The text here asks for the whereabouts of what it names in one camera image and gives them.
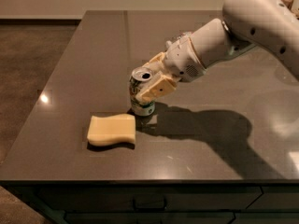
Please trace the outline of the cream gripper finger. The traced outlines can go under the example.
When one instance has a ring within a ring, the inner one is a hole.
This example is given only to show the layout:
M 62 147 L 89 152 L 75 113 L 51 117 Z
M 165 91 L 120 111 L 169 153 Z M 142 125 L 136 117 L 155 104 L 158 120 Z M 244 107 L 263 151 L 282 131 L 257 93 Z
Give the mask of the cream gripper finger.
M 166 96 L 177 88 L 177 80 L 162 72 L 158 72 L 146 82 L 135 96 L 141 104 L 150 103 L 159 97 Z
M 144 64 L 144 67 L 151 70 L 153 73 L 158 73 L 164 70 L 164 57 L 165 53 L 160 52 L 155 55 L 151 60 Z

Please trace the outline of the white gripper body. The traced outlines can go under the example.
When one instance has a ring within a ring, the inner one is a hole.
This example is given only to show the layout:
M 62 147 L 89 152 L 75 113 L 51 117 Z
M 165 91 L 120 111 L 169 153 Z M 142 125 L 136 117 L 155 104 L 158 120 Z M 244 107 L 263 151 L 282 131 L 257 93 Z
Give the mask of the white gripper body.
M 172 75 L 179 77 L 181 82 L 192 82 L 206 72 L 187 35 L 170 45 L 165 53 L 164 65 Z

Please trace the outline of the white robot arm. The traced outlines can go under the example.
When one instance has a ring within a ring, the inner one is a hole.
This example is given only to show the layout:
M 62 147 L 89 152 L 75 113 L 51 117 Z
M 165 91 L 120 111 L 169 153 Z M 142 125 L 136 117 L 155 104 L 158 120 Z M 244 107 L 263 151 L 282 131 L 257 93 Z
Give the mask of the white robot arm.
M 281 0 L 225 0 L 222 18 L 167 44 L 167 50 L 144 64 L 152 77 L 137 92 L 149 103 L 192 82 L 219 62 L 259 46 L 299 77 L 299 20 Z

